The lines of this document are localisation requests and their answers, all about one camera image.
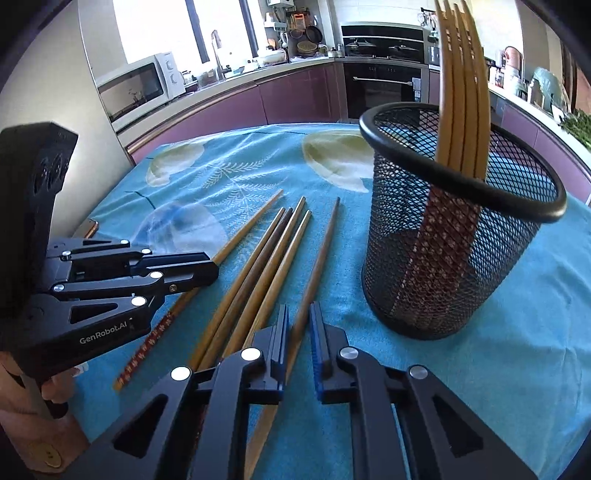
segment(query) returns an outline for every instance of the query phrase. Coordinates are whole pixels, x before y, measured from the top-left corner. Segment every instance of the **chopstick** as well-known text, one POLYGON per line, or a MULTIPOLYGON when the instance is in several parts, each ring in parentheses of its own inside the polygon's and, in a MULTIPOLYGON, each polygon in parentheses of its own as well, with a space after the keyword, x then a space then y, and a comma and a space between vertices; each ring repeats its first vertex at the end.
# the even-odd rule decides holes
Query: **chopstick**
POLYGON ((435 10, 439 21, 441 41, 441 84, 440 84, 440 106, 439 106, 439 127, 437 131, 437 151, 435 159, 438 163, 448 166, 450 147, 452 145, 453 128, 453 59, 452 46, 448 30, 451 30, 448 18, 441 11, 439 0, 435 1, 435 10))
POLYGON ((281 261, 281 265, 279 265, 279 269, 277 270, 275 277, 273 277, 273 281, 269 286, 267 295, 265 295, 265 298, 261 303, 261 307, 259 308, 259 311, 256 314, 254 321, 252 322, 251 329, 248 332, 246 339, 244 340, 242 348, 247 348, 252 345, 252 340, 255 336, 255 333, 257 333, 257 331, 259 331, 261 328, 265 326, 265 323, 267 322, 269 315, 271 315, 273 307, 275 306, 275 301, 277 300, 279 292, 281 291, 281 287, 285 282, 285 278, 290 270, 291 264, 297 252, 297 249, 300 246, 301 239, 304 236, 304 232, 306 231, 306 227, 308 226, 308 222, 310 221, 311 216, 312 212, 308 210, 304 215, 304 218, 302 218, 300 226, 296 230, 294 238, 291 240, 290 246, 288 247, 287 252, 283 257, 283 260, 281 261))
POLYGON ((470 32, 470 42, 474 53, 474 70, 478 83, 478 147, 474 177, 484 180, 488 169, 488 152, 491 144, 491 97, 486 78, 486 61, 482 53, 476 23, 465 0, 462 0, 462 8, 464 9, 463 17, 466 21, 466 29, 470 32))
POLYGON ((453 123, 452 141, 449 147, 449 160, 447 166, 456 171, 462 170, 462 153, 464 150, 464 130, 466 119, 466 79, 464 77, 464 65, 462 51, 457 40, 456 16, 450 8, 449 1, 443 1, 447 28, 449 29, 450 45, 452 48, 452 76, 453 76, 453 123))
POLYGON ((474 165, 476 164, 476 148, 478 146, 478 93, 476 91, 476 72, 474 71, 474 63, 472 60, 472 46, 468 40, 468 33, 466 32, 462 12, 460 12, 460 8, 457 4, 454 4, 454 11, 462 43, 466 86, 466 124, 464 128, 462 174, 467 177, 473 177, 474 165))
POLYGON ((262 270, 265 268, 265 265, 267 265, 269 257, 275 249, 275 246, 277 245, 279 238, 285 231, 285 227, 287 226, 287 223, 290 221, 292 214, 292 208, 289 208, 289 210, 287 210, 285 214, 283 214, 281 221, 279 222, 279 224, 273 231, 270 239, 265 244, 265 247, 262 249, 261 253, 257 257, 250 272, 248 272, 246 279, 244 279, 244 282, 242 283, 240 289, 236 293, 236 296, 232 299, 232 302, 228 307, 228 310, 224 314, 223 319, 220 322, 217 331, 215 332, 215 336, 212 338, 211 342, 206 347, 204 354, 200 359, 200 362, 198 364, 189 364, 193 371, 204 370, 206 368, 213 367, 216 360, 221 356, 223 347, 225 346, 226 341, 228 339, 228 334, 230 334, 230 331, 234 326, 236 318, 240 315, 242 307, 248 300, 248 297, 251 294, 252 289, 254 288, 257 280, 260 278, 262 270))
POLYGON ((191 370, 195 371, 197 369, 197 367, 199 366, 199 363, 203 359, 203 355, 205 355, 207 348, 211 344, 212 339, 214 338, 214 335, 216 334, 216 332, 222 322, 222 319, 224 318, 224 315, 228 311, 230 304, 234 300, 234 297, 238 293, 238 290, 242 286, 242 283, 245 281, 247 275, 249 274, 253 265, 255 264, 256 260, 258 259, 261 251, 263 250, 263 247, 266 246, 269 238, 271 237, 271 235, 275 231, 275 227, 279 223, 279 220, 281 220, 281 217, 283 216, 284 213, 285 213, 285 209, 283 207, 281 209, 279 209, 279 211, 275 215, 275 218, 273 219, 273 221, 271 222, 271 224, 269 225, 269 227, 267 228, 267 230, 263 234, 261 240, 258 242, 255 249, 252 251, 251 256, 248 258, 244 267, 242 267, 242 270, 240 271, 240 273, 238 274, 238 276, 236 277, 236 279, 232 283, 232 286, 230 286, 230 288, 228 289, 226 294, 223 296, 222 301, 218 305, 215 313, 213 314, 212 319, 207 324, 205 331, 201 335, 199 343, 197 344, 197 346, 193 350, 191 358, 189 359, 188 366, 189 366, 189 368, 191 368, 191 370))
POLYGON ((256 285, 250 295, 250 298, 246 302, 246 306, 244 307, 244 311, 240 315, 238 322, 236 324, 236 328, 232 332, 232 336, 226 345, 226 348, 223 351, 222 357, 226 358, 228 355, 231 355, 234 352, 237 352, 242 348, 242 344, 244 343, 244 339, 246 338, 248 332, 250 331, 252 322, 255 319, 255 316, 261 306, 261 303, 267 294, 269 286, 273 281, 273 277, 279 268, 279 264, 283 258, 283 254, 288 247, 288 243, 290 241, 291 233, 293 232, 298 217, 300 216, 301 211, 304 209, 304 204, 306 203, 306 197, 302 197, 298 202, 297 206, 295 207, 295 211, 290 218, 287 227, 285 227, 285 231, 281 235, 277 246, 273 250, 271 254, 271 258, 269 262, 265 266, 261 277, 256 282, 256 285))
MULTIPOLYGON (((322 272, 324 270, 324 265, 326 263, 326 258, 330 249, 330 243, 335 232, 339 202, 340 198, 337 197, 332 214, 330 215, 329 224, 326 228, 326 233, 324 234, 324 240, 322 241, 322 245, 318 251, 318 256, 316 257, 316 262, 314 262, 310 279, 306 285, 306 290, 304 291, 304 294, 301 298, 300 306, 298 307, 298 311, 295 316, 295 321, 290 330, 289 343, 287 345, 285 383, 287 383, 289 380, 291 371, 296 364, 295 362, 298 351, 300 350, 301 341, 304 338, 304 333, 306 332, 310 303, 312 303, 314 297, 316 297, 318 285, 320 284, 320 279, 322 277, 322 272)), ((255 429, 252 432, 251 439, 246 446, 244 480, 250 480, 252 478, 252 474, 256 468, 256 463, 261 456, 263 447, 265 446, 265 442, 267 441, 267 437, 271 431, 277 409, 277 405, 267 405, 263 408, 261 415, 259 416, 255 429)))
MULTIPOLYGON (((271 207, 271 205, 283 194, 283 189, 276 192, 273 197, 271 197, 266 204, 264 204, 258 211, 253 215, 253 217, 245 223, 240 230, 234 234, 234 236, 230 239, 226 245, 224 245, 219 252, 217 252, 212 260, 217 264, 220 265, 230 254, 232 250, 237 246, 238 243, 246 236, 246 234, 252 229, 255 223, 265 214, 265 212, 271 207)), ((135 371, 139 368, 139 366, 145 361, 147 355, 149 354, 150 350, 158 343, 158 341, 162 338, 164 332, 173 324, 179 314, 185 309, 185 307, 189 304, 190 300, 201 290, 200 287, 194 288, 190 291, 183 293, 173 304, 171 309, 162 317, 162 319, 158 322, 155 328, 152 329, 150 334, 144 339, 142 345, 139 349, 132 355, 131 359, 125 365, 123 372, 119 375, 119 377, 115 380, 113 384, 113 389, 119 391, 127 383, 130 382, 131 377, 135 374, 135 371)))

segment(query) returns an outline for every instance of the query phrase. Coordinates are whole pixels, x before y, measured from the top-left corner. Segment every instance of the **blue tablecloth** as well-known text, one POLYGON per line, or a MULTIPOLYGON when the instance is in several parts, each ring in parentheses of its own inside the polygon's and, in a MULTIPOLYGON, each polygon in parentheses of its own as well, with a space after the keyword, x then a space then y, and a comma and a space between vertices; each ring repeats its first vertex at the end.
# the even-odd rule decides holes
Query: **blue tablecloth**
MULTIPOLYGON (((372 156, 352 125, 270 125, 159 147, 114 188, 91 214, 100 234, 148 244, 155 252, 210 255, 276 190, 285 195, 121 393, 114 392, 113 381, 141 339, 89 362, 90 370, 77 380, 72 410, 90 440, 160 377, 186 363, 277 208, 294 206, 305 195, 313 217, 279 298, 293 318, 340 196, 317 296, 325 321, 344 328, 351 345, 385 365, 428 366, 541 480, 559 476, 591 428, 591 210, 569 197, 564 218, 540 229, 468 326, 435 342, 411 340, 378 322, 361 290, 372 156)), ((173 301, 167 299, 153 325, 173 301)), ((296 477, 352 478, 348 407, 317 402, 308 336, 255 472, 256 479, 296 477)))

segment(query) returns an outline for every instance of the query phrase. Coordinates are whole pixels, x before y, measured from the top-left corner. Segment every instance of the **black wire mesh basket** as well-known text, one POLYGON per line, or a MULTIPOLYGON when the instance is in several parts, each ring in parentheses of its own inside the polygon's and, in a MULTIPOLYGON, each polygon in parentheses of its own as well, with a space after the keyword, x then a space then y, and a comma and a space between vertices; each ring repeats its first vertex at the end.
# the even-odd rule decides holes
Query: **black wire mesh basket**
POLYGON ((363 292, 391 329, 433 340, 466 325, 541 224, 566 211, 558 175, 517 137, 492 125, 481 181, 434 161, 438 124, 438 107, 421 103, 360 120, 375 150, 363 292))

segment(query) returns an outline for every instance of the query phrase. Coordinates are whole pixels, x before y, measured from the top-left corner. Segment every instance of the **window frame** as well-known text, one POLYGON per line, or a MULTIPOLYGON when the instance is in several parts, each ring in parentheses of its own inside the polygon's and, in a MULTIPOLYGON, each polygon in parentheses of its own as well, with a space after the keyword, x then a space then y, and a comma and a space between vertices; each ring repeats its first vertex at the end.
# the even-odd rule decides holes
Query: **window frame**
MULTIPOLYGON (((187 6, 187 12, 189 13, 189 21, 191 22, 191 27, 193 29, 193 35, 195 37, 201 63, 207 63, 210 61, 210 58, 207 53, 205 40, 203 39, 203 32, 201 31, 201 25, 199 23, 199 14, 197 13, 194 0, 185 0, 185 4, 187 6)), ((242 19, 246 29, 246 36, 248 37, 248 43, 251 48, 252 58, 255 59, 258 57, 259 45, 256 39, 255 27, 254 23, 252 22, 252 15, 248 5, 248 0, 238 0, 238 4, 240 5, 242 19)))

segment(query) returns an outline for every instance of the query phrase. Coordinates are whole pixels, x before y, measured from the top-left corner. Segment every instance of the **cabinet door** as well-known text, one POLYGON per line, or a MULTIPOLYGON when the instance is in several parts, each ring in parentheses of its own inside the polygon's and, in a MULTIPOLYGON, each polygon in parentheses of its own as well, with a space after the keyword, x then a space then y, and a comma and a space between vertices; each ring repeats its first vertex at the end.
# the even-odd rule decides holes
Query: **cabinet door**
POLYGON ((139 163, 153 149, 167 143, 180 142, 202 135, 216 134, 227 130, 266 125, 261 95, 255 85, 247 90, 231 95, 224 100, 196 112, 182 122, 169 128, 133 153, 135 163, 139 163))
POLYGON ((429 103, 439 105, 439 83, 441 74, 429 71, 429 103))
POLYGON ((263 82, 259 89, 270 125, 330 122, 328 87, 321 66, 263 82))
POLYGON ((574 197, 583 202, 589 200, 591 194, 591 178, 580 166, 579 161, 572 154, 556 144, 543 130, 538 132, 535 139, 535 150, 552 165, 564 188, 574 197))
POLYGON ((530 117, 510 105, 505 107, 501 127, 523 140, 530 147, 535 146, 535 139, 540 130, 530 117))

